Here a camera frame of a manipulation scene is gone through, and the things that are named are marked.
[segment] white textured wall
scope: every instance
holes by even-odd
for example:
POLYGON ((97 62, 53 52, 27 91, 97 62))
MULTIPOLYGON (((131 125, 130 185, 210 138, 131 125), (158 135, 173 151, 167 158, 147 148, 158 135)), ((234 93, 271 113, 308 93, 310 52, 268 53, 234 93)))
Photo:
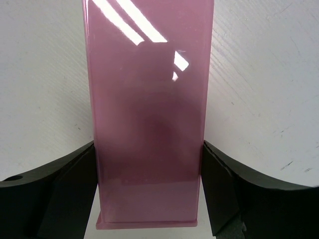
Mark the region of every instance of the white textured wall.
MULTIPOLYGON (((81 1, 0 2, 0 180, 92 140, 81 1)), ((216 0, 205 138, 271 176, 319 185, 319 1, 216 0)), ((86 238, 211 238, 192 229, 86 238)))

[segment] hole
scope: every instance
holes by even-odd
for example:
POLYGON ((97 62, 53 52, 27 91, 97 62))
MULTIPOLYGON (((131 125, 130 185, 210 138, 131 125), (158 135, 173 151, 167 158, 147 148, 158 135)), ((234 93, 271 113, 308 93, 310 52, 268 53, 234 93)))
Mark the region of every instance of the hole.
POLYGON ((19 179, 21 179, 21 178, 23 178, 23 176, 21 176, 21 175, 14 175, 14 176, 12 176, 12 177, 9 177, 9 178, 5 179, 5 181, 15 181, 15 180, 19 180, 19 179))

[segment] white surface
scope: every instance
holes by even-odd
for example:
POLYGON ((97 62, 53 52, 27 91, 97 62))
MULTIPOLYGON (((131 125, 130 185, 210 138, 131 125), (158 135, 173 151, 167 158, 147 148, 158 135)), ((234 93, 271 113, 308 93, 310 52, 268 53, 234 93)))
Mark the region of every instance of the white surface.
MULTIPOLYGON (((319 185, 319 1, 216 0, 213 28, 205 138, 319 185)), ((0 45, 3 180, 92 140, 81 1, 2 0, 0 45)), ((211 238, 202 193, 197 228, 96 231, 98 211, 95 201, 86 238, 211 238)))

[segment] glossy pink surface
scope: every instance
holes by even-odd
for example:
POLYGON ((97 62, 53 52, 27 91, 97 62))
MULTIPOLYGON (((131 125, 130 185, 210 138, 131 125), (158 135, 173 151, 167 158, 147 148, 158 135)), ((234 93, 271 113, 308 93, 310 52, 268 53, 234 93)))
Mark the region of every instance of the glossy pink surface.
POLYGON ((213 0, 84 0, 98 229, 197 224, 213 0))

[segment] pink box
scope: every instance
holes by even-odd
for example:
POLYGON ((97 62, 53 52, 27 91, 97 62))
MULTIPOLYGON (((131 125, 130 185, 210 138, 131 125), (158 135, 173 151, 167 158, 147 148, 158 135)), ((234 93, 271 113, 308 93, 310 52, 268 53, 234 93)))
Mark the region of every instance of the pink box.
POLYGON ((97 229, 197 225, 213 0, 84 0, 97 229))

